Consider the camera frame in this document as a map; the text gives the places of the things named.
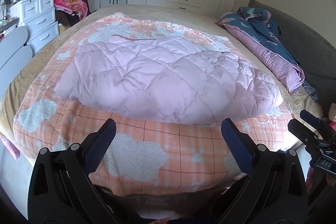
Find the person's right hand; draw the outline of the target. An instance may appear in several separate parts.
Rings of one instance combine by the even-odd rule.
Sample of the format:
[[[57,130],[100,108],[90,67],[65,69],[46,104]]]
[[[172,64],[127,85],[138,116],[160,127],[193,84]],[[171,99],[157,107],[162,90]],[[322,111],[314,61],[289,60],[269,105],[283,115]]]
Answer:
[[[327,217],[335,211],[335,176],[310,167],[306,187],[311,217],[313,215]]]

